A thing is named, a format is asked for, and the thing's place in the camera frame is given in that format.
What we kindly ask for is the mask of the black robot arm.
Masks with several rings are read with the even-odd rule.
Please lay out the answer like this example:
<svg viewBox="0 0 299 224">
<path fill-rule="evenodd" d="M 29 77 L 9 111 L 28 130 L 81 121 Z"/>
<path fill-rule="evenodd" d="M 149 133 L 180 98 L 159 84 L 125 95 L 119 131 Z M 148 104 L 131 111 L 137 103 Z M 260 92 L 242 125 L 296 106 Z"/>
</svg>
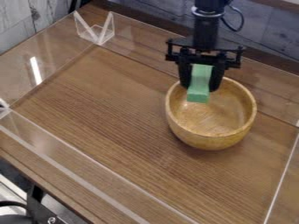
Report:
<svg viewBox="0 0 299 224">
<path fill-rule="evenodd" d="M 192 80 L 195 65 L 211 66 L 209 91 L 219 89 L 224 73 L 230 68 L 240 68 L 244 46 L 220 39 L 219 30 L 223 23 L 234 32 L 244 25 L 242 11 L 231 5 L 232 0 L 195 0 L 191 7 L 193 16 L 192 34 L 184 38 L 165 41 L 164 58 L 177 65 L 181 86 L 187 88 Z M 224 18 L 226 7 L 240 15 L 240 25 L 234 27 Z"/>
</svg>

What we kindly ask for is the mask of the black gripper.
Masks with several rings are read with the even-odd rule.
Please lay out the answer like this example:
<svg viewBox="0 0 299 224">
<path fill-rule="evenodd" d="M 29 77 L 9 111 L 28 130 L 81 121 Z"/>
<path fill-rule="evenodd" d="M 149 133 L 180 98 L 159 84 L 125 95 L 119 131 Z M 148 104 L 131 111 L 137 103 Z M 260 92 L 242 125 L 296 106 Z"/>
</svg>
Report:
<svg viewBox="0 0 299 224">
<path fill-rule="evenodd" d="M 246 47 L 227 40 L 218 40 L 211 49 L 201 49 L 192 43 L 192 37 L 169 38 L 165 41 L 165 60 L 179 67 L 180 83 L 184 88 L 191 84 L 192 64 L 213 66 L 209 77 L 209 91 L 215 92 L 226 69 L 240 68 L 242 54 Z"/>
</svg>

